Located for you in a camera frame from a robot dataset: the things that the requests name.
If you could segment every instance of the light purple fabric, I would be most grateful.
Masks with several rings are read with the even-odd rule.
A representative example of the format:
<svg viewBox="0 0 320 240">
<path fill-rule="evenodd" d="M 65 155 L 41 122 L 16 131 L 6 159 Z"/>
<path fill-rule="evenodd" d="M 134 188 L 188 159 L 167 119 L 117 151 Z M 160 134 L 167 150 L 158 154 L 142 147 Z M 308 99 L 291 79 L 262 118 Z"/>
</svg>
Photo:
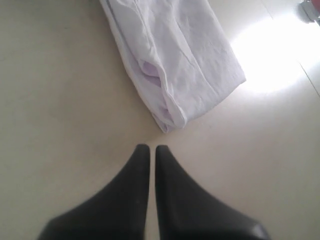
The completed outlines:
<svg viewBox="0 0 320 240">
<path fill-rule="evenodd" d="M 100 0 L 125 69 L 165 133 L 246 78 L 207 0 Z"/>
</svg>

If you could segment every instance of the white tile floor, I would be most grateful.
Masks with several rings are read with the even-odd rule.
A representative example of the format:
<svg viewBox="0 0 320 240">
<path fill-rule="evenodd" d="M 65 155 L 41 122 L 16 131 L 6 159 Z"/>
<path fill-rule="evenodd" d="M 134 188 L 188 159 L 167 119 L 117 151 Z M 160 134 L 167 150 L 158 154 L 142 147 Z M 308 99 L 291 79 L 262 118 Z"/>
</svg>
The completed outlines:
<svg viewBox="0 0 320 240">
<path fill-rule="evenodd" d="M 0 0 L 0 239 L 35 239 L 108 183 L 137 143 L 169 145 L 273 239 L 319 239 L 320 27 L 300 20 L 299 0 L 209 2 L 248 81 L 164 135 L 97 0 Z M 149 240 L 159 239 L 153 179 Z"/>
</svg>

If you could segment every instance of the white towel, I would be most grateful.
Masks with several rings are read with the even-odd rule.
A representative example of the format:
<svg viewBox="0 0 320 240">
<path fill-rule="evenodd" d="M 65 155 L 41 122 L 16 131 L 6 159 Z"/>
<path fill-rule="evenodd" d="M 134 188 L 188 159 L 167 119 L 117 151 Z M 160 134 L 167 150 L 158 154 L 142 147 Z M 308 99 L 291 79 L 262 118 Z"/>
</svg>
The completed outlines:
<svg viewBox="0 0 320 240">
<path fill-rule="evenodd" d="M 246 78 L 207 0 L 100 0 L 124 67 L 163 132 Z"/>
</svg>

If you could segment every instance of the white cloth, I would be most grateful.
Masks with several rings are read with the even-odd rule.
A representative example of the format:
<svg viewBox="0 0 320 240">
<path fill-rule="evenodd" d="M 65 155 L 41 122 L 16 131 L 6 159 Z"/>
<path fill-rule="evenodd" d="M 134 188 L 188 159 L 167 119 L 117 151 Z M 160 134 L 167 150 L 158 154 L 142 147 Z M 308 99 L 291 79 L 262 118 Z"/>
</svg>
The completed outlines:
<svg viewBox="0 0 320 240">
<path fill-rule="evenodd" d="M 207 0 L 100 0 L 124 67 L 163 132 L 246 78 Z"/>
</svg>

